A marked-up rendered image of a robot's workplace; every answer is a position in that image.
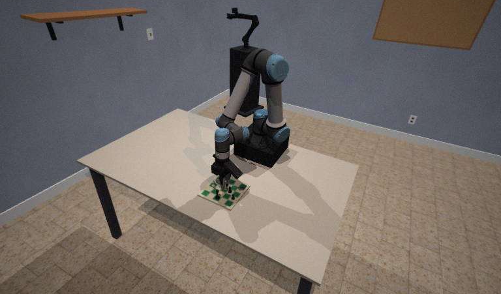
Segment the green and white chessboard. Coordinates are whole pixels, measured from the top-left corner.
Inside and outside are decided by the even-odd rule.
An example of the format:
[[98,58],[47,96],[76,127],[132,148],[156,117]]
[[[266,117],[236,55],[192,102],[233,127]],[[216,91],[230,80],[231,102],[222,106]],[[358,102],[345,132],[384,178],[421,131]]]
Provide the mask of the green and white chessboard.
[[[209,200],[213,203],[216,203],[217,205],[220,205],[224,208],[227,208],[229,210],[232,210],[236,203],[241,199],[243,194],[249,189],[250,185],[241,181],[238,181],[236,179],[230,178],[229,185],[226,187],[227,190],[224,191],[222,190],[221,186],[219,183],[216,183],[216,178],[219,178],[219,175],[217,175],[212,181],[215,181],[215,187],[212,187],[212,181],[204,188],[202,189],[197,196],[200,196],[206,200]],[[229,191],[229,186],[231,186],[231,191],[232,193],[228,193]],[[215,196],[217,195],[216,189],[219,190],[219,197],[220,199],[215,199]],[[232,200],[232,194],[234,194],[235,200]]]

